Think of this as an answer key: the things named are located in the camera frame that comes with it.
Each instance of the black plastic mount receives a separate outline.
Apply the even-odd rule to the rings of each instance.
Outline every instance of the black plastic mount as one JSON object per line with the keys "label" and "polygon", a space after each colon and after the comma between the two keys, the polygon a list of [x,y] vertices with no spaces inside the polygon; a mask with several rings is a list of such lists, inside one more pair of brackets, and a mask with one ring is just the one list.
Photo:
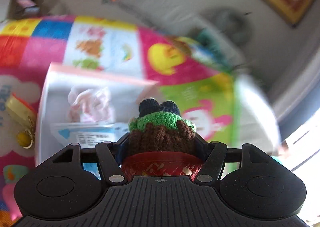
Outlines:
{"label": "black plastic mount", "polygon": [[[135,176],[119,165],[128,136],[81,149],[73,143],[25,175],[14,190],[18,227],[307,226],[296,214],[306,187],[251,144],[231,149],[196,135],[203,167],[188,176]],[[221,180],[225,163],[240,168]],[[82,169],[97,163],[101,180]]]}

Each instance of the round black pad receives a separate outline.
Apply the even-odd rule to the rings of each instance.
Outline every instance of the round black pad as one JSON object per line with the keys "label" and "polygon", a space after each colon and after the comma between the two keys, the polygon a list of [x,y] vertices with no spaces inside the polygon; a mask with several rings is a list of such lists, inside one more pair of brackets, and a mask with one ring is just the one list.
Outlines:
{"label": "round black pad", "polygon": [[307,194],[303,182],[258,148],[245,145],[241,168],[221,180],[223,200],[234,210],[258,219],[297,214]]}
{"label": "round black pad", "polygon": [[256,176],[247,182],[247,188],[255,195],[262,197],[273,197],[279,195],[284,186],[278,179],[271,176]]}
{"label": "round black pad", "polygon": [[20,179],[14,189],[21,212],[43,219],[81,214],[100,195],[100,180],[75,163],[44,162]]}
{"label": "round black pad", "polygon": [[65,176],[49,176],[38,183],[38,192],[47,197],[60,197],[70,193],[75,182]]}

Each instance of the brown crocheted hair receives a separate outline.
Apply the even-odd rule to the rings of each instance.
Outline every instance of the brown crocheted hair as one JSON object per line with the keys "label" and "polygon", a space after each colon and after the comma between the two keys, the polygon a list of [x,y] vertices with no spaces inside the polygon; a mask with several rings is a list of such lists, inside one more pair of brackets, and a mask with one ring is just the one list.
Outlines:
{"label": "brown crocheted hair", "polygon": [[195,154],[195,133],[182,120],[176,122],[178,129],[147,123],[144,132],[133,130],[129,135],[128,155],[151,151],[175,151]]}

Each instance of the yellow bead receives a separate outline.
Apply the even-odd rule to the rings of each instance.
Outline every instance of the yellow bead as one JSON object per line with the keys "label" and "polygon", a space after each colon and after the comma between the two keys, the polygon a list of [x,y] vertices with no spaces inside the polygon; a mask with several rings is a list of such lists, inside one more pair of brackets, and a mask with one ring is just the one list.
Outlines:
{"label": "yellow bead", "polygon": [[20,146],[27,147],[31,144],[31,138],[27,133],[19,132],[17,135],[17,142]]}

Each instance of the blue panel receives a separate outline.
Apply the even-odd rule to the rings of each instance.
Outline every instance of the blue panel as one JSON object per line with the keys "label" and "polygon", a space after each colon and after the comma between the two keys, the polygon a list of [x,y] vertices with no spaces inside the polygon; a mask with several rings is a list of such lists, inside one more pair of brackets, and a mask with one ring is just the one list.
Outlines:
{"label": "blue panel", "polygon": [[32,33],[32,37],[68,40],[73,23],[42,20]]}

